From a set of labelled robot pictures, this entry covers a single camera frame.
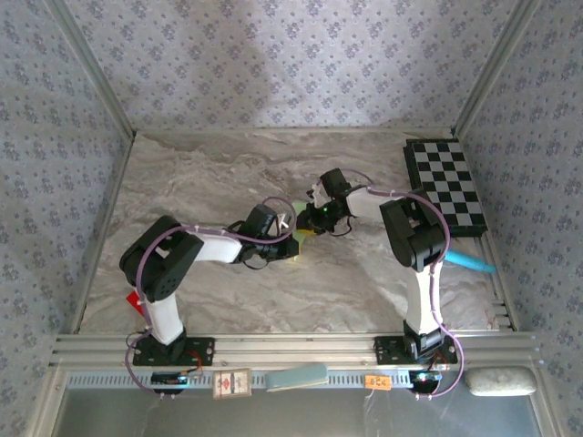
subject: blue marker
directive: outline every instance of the blue marker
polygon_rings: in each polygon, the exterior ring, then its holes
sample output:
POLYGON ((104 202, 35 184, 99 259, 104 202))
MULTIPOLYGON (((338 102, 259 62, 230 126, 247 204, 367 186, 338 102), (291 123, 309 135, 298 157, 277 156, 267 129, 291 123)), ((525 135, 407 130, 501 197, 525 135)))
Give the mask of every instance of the blue marker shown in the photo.
POLYGON ((496 267, 487 262, 451 249, 446 252, 445 260, 472 270, 485 271, 486 273, 496 272, 496 267))

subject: small box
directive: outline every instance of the small box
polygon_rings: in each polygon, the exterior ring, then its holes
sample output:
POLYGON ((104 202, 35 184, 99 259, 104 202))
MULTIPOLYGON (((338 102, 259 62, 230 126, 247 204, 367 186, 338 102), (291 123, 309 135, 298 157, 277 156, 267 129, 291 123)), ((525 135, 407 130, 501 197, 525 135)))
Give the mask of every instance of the small box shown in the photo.
POLYGON ((251 396, 251 369, 215 371, 212 374, 212 397, 214 399, 245 396, 251 396))
POLYGON ((328 383, 328 368, 323 363, 288 369, 287 371, 271 371, 267 374, 267 391, 283 391, 312 387, 328 383))
POLYGON ((364 388, 372 390, 391 390, 393 383, 390 376, 383 375, 365 375, 364 388))

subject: patterned wall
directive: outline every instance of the patterned wall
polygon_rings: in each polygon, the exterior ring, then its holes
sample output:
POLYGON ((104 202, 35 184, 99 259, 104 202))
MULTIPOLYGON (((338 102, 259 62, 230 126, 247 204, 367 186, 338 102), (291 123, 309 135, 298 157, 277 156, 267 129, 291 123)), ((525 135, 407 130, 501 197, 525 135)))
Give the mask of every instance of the patterned wall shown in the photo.
POLYGON ((0 6, 0 435, 76 309, 128 146, 42 1, 0 6))
POLYGON ((583 435, 583 4, 543 0, 463 138, 521 328, 583 435))
POLYGON ((451 126, 515 0, 81 0, 137 129, 451 126))

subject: robotic arm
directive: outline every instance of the robotic arm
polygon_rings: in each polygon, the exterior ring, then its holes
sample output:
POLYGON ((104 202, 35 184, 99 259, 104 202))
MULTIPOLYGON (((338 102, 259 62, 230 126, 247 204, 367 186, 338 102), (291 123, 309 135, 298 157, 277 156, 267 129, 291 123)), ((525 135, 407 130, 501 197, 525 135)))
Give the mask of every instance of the robotic arm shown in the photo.
MULTIPOLYGON (((444 334, 432 313, 429 265, 445 247, 445 235, 435 214, 425 205, 409 198, 387 198, 373 194, 366 186, 353 187, 340 169, 321 176, 322 185, 308 192, 314 201, 308 203, 296 222, 296 228, 316 235, 333 232, 345 218, 368 218, 382 221, 397 260, 412 269, 407 288, 408 309, 404 321, 404 348, 413 360, 433 354, 444 343, 444 334), (320 188, 327 198, 322 199, 320 188)), ((186 331, 179 319, 175 290, 195 261, 241 263, 253 255, 272 261, 298 255, 299 243, 290 233, 275 244, 269 242, 280 235, 285 217, 271 208, 257 205, 246 220, 231 226, 229 235, 204 235, 177 231, 162 240, 152 252, 144 268, 142 289, 151 318, 152 335, 159 347, 169 356, 184 351, 186 331), (249 243, 236 236, 266 240, 249 243)), ((121 257, 119 267, 131 285, 136 285, 138 264, 147 248, 162 233, 181 226, 174 218, 160 218, 121 257)), ((438 280, 441 264, 434 280, 438 280)), ((434 302, 436 317, 441 320, 439 300, 434 302)))
MULTIPOLYGON (((366 186, 352 187, 338 168, 321 176, 322 188, 331 200, 322 203, 320 186, 308 192, 314 203, 298 217, 298 229, 316 234, 334 232, 345 217, 367 218, 384 223, 393 254, 413 274, 407 283, 407 314, 404 320, 404 346, 414 360, 427 356, 444 342, 444 334, 435 321, 430 298, 430 264, 445 248, 445 235, 438 218, 426 205, 409 198, 387 198, 373 194, 366 186)), ((415 194, 426 197, 422 190, 415 194)), ((439 281, 443 263, 434 272, 439 281)), ((441 321, 439 295, 434 301, 435 316, 441 321)))

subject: gray sponge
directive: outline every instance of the gray sponge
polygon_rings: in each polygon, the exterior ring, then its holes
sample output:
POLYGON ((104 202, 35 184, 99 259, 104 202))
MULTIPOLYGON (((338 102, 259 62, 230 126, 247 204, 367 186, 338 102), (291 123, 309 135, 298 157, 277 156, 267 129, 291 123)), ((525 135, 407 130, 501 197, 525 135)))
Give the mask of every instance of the gray sponge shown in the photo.
POLYGON ((537 378, 526 367, 469 369, 464 376, 475 396, 526 396, 537 390, 537 378))

